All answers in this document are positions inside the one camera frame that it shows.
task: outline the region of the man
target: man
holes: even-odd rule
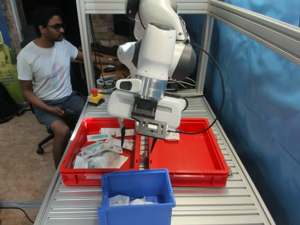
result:
[[[54,134],[53,158],[57,168],[70,139],[67,124],[78,121],[85,102],[72,91],[70,82],[70,60],[83,61],[83,53],[63,39],[64,24],[57,9],[40,8],[34,18],[38,38],[20,51],[18,78],[23,96],[34,105],[37,120]],[[102,64],[121,65],[119,61],[102,57],[100,60]]]

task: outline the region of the blue bin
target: blue bin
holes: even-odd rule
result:
[[[100,225],[169,225],[175,198],[167,169],[112,172],[101,176],[102,204],[98,207]],[[150,205],[109,207],[109,198],[145,196]]]

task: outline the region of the gray shorts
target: gray shorts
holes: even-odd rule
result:
[[[86,97],[82,96],[79,92],[72,91],[71,95],[63,97],[61,99],[43,101],[48,106],[58,107],[61,110],[63,110],[66,115],[64,118],[46,112],[38,107],[34,107],[34,114],[37,120],[41,124],[46,125],[47,129],[51,131],[50,129],[51,124],[57,120],[62,120],[68,125],[72,123],[75,124],[78,121],[80,114],[83,110],[85,100]],[[69,109],[73,112],[67,113],[66,109]]]

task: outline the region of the black mouse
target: black mouse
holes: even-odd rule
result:
[[[104,69],[104,72],[106,72],[106,73],[110,73],[110,72],[113,72],[113,71],[116,71],[116,69],[112,68],[112,67],[108,67],[108,68]]]

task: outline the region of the silver metal ring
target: silver metal ring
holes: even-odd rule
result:
[[[135,75],[136,79],[142,81],[141,90],[137,96],[141,99],[157,100],[165,96],[167,81]]]

